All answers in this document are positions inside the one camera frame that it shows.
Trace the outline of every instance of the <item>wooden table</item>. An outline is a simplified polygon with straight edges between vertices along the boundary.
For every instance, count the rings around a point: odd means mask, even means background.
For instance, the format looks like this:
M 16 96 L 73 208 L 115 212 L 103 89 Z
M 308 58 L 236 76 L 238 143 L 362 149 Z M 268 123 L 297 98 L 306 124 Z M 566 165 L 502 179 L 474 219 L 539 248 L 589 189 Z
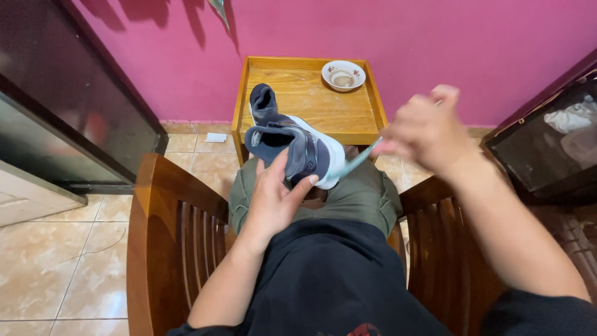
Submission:
M 354 90 L 337 92 L 321 76 L 321 69 L 332 60 L 245 58 L 232 121 L 232 137 L 241 166 L 249 157 L 244 145 L 245 133 L 253 126 L 249 95 L 260 83 L 270 85 L 276 93 L 279 113 L 300 117 L 343 145 L 356 145 L 362 150 L 377 139 L 379 130 L 387 126 L 387 118 L 371 65 L 366 60 L 349 60 L 365 71 L 367 80 Z

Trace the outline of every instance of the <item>door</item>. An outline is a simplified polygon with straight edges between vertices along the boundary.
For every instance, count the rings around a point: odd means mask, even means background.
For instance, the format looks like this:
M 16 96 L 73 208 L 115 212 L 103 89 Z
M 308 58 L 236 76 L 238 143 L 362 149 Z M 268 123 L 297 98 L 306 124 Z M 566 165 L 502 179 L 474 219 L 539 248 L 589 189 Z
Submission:
M 85 205 L 85 198 L 0 161 L 0 227 Z

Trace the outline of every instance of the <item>wooden chair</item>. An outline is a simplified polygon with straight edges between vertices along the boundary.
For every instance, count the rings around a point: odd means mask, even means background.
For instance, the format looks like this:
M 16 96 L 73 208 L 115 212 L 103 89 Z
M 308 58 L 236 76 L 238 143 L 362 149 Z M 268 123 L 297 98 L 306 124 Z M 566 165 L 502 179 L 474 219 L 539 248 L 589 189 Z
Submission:
M 433 176 L 400 196 L 410 233 L 408 290 L 454 335 L 477 335 L 504 286 L 485 263 L 453 191 Z M 227 201 L 215 191 L 161 155 L 144 156 L 128 235 L 131 336 L 162 336 L 186 321 L 233 243 L 235 236 L 224 233 L 227 222 Z M 405 264 L 398 223 L 388 243 Z

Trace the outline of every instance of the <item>person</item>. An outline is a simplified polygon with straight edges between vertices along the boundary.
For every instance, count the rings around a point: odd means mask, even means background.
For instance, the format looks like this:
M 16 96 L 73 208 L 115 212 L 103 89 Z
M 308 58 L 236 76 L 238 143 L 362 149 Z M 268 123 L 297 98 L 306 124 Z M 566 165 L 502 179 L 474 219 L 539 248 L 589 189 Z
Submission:
M 431 170 L 451 188 L 484 255 L 511 290 L 485 316 L 485 335 L 597 335 L 583 279 L 518 200 L 456 117 L 459 92 L 416 95 L 380 132 L 376 153 Z M 330 190 L 326 206 L 300 207 L 317 181 L 285 186 L 285 152 L 238 172 L 230 212 L 238 238 L 201 289 L 187 323 L 168 336 L 446 335 L 407 290 L 386 243 L 401 207 L 369 161 Z

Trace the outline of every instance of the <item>hand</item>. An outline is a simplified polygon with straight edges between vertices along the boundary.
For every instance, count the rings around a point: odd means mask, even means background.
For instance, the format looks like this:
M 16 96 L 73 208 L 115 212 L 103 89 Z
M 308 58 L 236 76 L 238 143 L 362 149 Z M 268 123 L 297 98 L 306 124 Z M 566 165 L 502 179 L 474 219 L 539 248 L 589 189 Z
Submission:
M 383 140 L 373 153 L 397 154 L 449 179 L 464 157 L 480 157 L 456 116 L 459 93 L 455 87 L 439 85 L 429 97 L 412 97 L 398 109 L 392 124 L 381 130 Z
M 290 225 L 300 203 L 319 179 L 317 175 L 307 176 L 292 191 L 288 190 L 283 183 L 287 160 L 288 148 L 267 169 L 263 160 L 257 162 L 257 179 L 241 234 L 246 233 L 259 251 L 265 251 L 270 239 Z

